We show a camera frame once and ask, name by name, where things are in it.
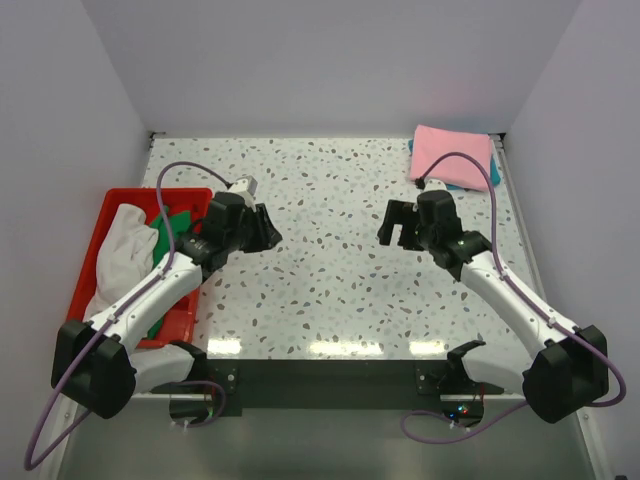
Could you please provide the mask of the white t shirt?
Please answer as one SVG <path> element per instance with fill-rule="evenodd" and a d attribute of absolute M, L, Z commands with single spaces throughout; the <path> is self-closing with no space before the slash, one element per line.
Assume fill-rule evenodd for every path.
<path fill-rule="evenodd" d="M 89 320 L 133 289 L 153 268 L 159 233 L 146 223 L 146 214 L 120 204 L 96 260 L 96 290 L 83 320 Z"/>

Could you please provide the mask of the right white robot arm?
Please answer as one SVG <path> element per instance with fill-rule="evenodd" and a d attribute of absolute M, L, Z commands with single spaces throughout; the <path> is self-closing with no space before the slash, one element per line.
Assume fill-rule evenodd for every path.
<path fill-rule="evenodd" d="M 426 191 L 416 201 L 388 202 L 378 230 L 388 246 L 400 231 L 399 247 L 428 252 L 434 263 L 480 296 L 527 350 L 531 363 L 516 367 L 474 354 L 482 341 L 472 340 L 447 354 L 445 379 L 459 393 L 486 382 L 523 396 L 547 423 L 556 423 L 590 407 L 609 392 L 607 340 L 596 327 L 578 327 L 554 311 L 503 266 L 491 242 L 466 231 L 452 195 Z"/>

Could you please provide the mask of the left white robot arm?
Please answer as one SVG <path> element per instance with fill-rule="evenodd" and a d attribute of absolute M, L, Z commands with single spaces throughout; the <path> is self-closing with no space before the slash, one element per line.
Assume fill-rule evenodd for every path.
<path fill-rule="evenodd" d="M 255 204 L 244 194 L 216 194 L 204 218 L 178 237 L 157 269 L 88 321 L 73 320 L 60 328 L 51 375 L 55 393 L 109 419 L 132 396 L 162 385 L 200 390 L 208 375 L 202 350 L 172 341 L 139 351 L 140 341 L 233 253 L 271 250 L 281 239 L 265 204 Z"/>

